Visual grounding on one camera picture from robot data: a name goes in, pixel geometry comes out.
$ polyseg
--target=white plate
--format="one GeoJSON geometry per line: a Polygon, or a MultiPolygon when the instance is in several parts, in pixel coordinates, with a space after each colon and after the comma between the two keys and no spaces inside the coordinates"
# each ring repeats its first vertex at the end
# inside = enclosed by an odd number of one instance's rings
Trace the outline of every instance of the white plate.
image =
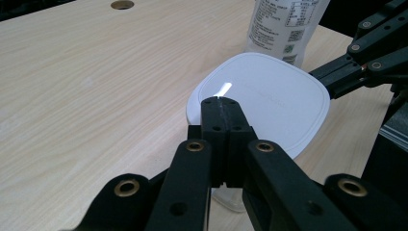
{"type": "Polygon", "coordinates": [[[308,73],[271,56],[243,53],[215,69],[192,92],[189,124],[199,125],[202,100],[217,94],[238,101],[258,138],[278,143],[292,158],[312,140],[327,115],[326,88],[308,73]]]}

